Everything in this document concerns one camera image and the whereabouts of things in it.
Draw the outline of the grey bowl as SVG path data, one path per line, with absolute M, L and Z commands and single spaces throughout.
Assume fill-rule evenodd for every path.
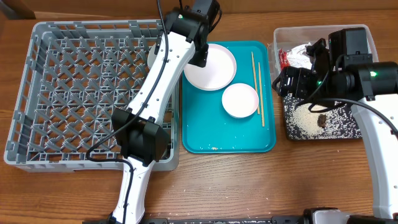
M 155 48 L 156 48 L 156 44 L 154 44 L 149 50 L 149 54 L 147 57 L 147 66 L 149 67 L 149 69 L 152 68 L 152 66 L 155 62 L 155 59 L 156 59 Z

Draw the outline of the large white plate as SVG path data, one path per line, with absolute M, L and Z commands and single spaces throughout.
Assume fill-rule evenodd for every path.
M 185 78 L 194 87 L 205 90 L 220 90 L 229 85 L 235 77 L 237 64 L 234 55 L 222 45 L 208 44 L 206 65 L 199 67 L 188 64 L 184 68 Z

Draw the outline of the brown food scrap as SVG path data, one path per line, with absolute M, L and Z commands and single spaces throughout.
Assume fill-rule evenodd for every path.
M 317 125 L 321 128 L 326 127 L 326 121 L 327 121 L 327 115 L 325 114 L 320 114 L 317 119 Z

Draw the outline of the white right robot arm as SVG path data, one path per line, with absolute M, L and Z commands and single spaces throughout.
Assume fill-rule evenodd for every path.
M 279 96 L 326 110 L 349 106 L 364 142 L 373 185 L 373 214 L 307 208 L 299 223 L 397 223 L 397 63 L 375 60 L 366 26 L 341 26 L 306 48 L 312 67 L 282 68 Z

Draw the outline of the red snack wrapper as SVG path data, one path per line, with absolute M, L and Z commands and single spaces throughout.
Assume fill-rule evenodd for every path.
M 281 70 L 283 70 L 285 67 L 288 67 L 290 65 L 290 63 L 287 59 L 287 52 L 283 51 L 283 49 L 279 50 L 278 58 L 279 58 L 279 64 L 280 64 Z

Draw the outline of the wooden chopstick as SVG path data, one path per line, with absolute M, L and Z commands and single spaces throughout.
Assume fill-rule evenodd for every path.
M 254 77 L 254 89 L 256 91 L 257 95 L 257 114 L 260 114 L 260 109 L 259 109 L 259 97 L 258 97 L 258 90 L 257 90 L 257 75 L 256 75 L 256 66 L 255 66 L 255 60 L 254 60 L 254 53 L 251 52 L 251 60 L 252 60 L 252 72 L 253 72 L 253 77 Z
M 259 72 L 259 91 L 260 91 L 260 106 L 261 106 L 261 121 L 262 127 L 265 127 L 265 118 L 264 118 L 264 100 L 262 95 L 262 72 L 261 72 L 261 63 L 258 62 L 258 72 Z

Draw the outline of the white tissue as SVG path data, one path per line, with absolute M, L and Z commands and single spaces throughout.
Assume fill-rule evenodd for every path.
M 290 66 L 296 68 L 311 69 L 312 63 L 307 55 L 307 46 L 309 44 L 298 45 L 287 51 L 287 61 Z

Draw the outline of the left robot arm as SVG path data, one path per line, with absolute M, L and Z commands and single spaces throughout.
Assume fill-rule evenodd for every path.
M 221 15 L 220 4 L 207 0 L 195 1 L 192 7 L 176 7 L 161 17 L 156 58 L 144 84 L 127 109 L 116 109 L 111 117 L 121 147 L 123 179 L 109 223 L 139 223 L 143 218 L 150 173 L 170 141 L 162 127 L 165 107 L 184 67 L 205 66 L 207 37 Z

